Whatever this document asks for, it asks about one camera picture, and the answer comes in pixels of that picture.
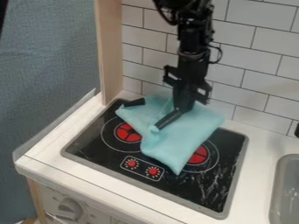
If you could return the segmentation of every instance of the metal sink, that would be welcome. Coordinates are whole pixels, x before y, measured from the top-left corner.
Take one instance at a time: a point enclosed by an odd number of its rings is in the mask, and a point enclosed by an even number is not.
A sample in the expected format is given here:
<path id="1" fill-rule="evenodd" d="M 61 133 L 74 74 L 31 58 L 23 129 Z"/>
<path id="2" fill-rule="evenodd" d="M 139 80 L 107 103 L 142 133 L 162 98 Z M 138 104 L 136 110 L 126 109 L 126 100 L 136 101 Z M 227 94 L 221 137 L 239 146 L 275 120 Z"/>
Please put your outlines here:
<path id="1" fill-rule="evenodd" d="M 278 161 L 269 218 L 271 224 L 299 223 L 299 155 Z"/>

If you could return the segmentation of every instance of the toy stove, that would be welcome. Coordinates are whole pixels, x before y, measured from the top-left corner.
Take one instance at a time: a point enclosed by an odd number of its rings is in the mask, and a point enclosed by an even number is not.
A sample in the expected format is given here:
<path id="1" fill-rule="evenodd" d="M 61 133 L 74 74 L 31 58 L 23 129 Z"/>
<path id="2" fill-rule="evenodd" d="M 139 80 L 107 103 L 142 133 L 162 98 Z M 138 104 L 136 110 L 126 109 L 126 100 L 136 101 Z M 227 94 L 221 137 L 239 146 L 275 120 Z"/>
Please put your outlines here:
<path id="1" fill-rule="evenodd" d="M 62 155 L 216 219 L 227 217 L 247 138 L 217 129 L 177 176 L 141 153 L 142 137 L 115 114 L 124 102 L 115 101 Z"/>

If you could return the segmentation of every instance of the light blue cloth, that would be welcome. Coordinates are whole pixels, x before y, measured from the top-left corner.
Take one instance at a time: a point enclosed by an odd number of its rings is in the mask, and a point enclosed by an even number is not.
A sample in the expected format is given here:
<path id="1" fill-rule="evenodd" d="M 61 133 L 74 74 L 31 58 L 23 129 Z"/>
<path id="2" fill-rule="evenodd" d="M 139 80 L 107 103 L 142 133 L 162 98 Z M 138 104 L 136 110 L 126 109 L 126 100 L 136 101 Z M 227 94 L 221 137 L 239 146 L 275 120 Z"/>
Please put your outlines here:
<path id="1" fill-rule="evenodd" d="M 222 115 L 196 102 L 192 111 L 159 130 L 154 125 L 173 110 L 172 99 L 149 95 L 145 101 L 144 106 L 121 106 L 116 114 L 143 136 L 142 153 L 169 166 L 177 175 L 194 151 L 224 122 Z"/>

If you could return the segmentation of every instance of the red knob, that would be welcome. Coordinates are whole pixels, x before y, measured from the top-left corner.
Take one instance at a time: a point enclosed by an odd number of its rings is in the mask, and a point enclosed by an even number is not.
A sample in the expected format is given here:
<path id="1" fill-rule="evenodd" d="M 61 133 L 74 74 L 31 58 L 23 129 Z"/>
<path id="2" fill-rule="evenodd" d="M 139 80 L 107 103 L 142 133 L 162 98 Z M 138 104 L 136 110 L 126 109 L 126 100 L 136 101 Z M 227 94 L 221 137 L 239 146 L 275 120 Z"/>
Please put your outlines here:
<path id="1" fill-rule="evenodd" d="M 137 162 L 135 160 L 129 160 L 128 161 L 128 166 L 129 167 L 135 167 L 137 165 Z"/>
<path id="2" fill-rule="evenodd" d="M 149 174 L 150 175 L 157 175 L 157 168 L 156 167 L 150 167 L 149 168 Z"/>

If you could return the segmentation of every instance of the gray fabric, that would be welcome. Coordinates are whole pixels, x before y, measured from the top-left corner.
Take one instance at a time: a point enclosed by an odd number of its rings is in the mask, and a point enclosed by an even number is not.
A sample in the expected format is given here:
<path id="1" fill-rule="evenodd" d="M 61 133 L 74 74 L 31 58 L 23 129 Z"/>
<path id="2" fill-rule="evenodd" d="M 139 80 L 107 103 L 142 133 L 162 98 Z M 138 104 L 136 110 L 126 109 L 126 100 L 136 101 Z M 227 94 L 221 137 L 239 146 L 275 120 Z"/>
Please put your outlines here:
<path id="1" fill-rule="evenodd" d="M 0 40 L 1 224 L 34 215 L 11 153 L 99 85 L 93 6 L 93 0 L 9 2 Z"/>

